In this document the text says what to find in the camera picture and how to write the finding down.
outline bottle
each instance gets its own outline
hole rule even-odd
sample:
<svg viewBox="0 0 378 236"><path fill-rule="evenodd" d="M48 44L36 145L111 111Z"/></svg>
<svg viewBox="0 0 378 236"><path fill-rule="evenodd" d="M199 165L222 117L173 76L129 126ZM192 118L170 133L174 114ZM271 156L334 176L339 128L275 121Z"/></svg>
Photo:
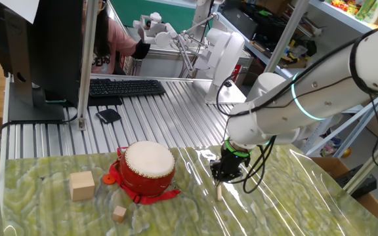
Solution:
<svg viewBox="0 0 378 236"><path fill-rule="evenodd" d="M368 11L367 16L364 18L364 21L370 24L374 24L377 18L378 18L378 0L376 0L372 8Z"/></svg>
<svg viewBox="0 0 378 236"><path fill-rule="evenodd" d="M364 20L367 16L367 13L370 11L371 7L374 5L376 0L366 0L362 5L361 9L358 11L357 15L355 16L358 20Z"/></svg>

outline drum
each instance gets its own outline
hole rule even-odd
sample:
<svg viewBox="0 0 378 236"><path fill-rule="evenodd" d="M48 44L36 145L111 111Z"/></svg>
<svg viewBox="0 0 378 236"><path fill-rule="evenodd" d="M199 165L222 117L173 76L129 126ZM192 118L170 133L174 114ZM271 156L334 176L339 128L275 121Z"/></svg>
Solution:
<svg viewBox="0 0 378 236"><path fill-rule="evenodd" d="M141 141L128 147L119 169L123 185L141 196L153 197L170 186L175 158L163 145Z"/></svg>

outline black keyboard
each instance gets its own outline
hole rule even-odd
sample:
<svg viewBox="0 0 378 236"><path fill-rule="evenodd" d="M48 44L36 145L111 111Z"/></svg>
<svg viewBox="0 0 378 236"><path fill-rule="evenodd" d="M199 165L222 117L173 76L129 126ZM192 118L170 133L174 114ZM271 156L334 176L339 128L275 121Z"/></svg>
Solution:
<svg viewBox="0 0 378 236"><path fill-rule="evenodd" d="M90 96L140 96L163 94L165 90L156 80L111 81L110 79L91 79Z"/></svg>

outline wooden stick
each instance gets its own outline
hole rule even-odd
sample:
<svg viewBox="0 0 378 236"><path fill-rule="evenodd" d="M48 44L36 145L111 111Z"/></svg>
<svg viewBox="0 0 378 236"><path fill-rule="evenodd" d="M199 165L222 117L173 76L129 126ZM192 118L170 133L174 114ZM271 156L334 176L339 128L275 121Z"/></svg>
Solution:
<svg viewBox="0 0 378 236"><path fill-rule="evenodd" d="M217 186L217 200L222 201L222 183L219 183Z"/></svg>

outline smartphone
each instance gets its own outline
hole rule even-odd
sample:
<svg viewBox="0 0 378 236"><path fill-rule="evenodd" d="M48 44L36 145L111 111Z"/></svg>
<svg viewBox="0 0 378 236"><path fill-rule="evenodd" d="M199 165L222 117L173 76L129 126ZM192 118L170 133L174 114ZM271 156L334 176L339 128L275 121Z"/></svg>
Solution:
<svg viewBox="0 0 378 236"><path fill-rule="evenodd" d="M118 121L121 119L121 115L113 109L105 109L96 114L96 116L105 124Z"/></svg>

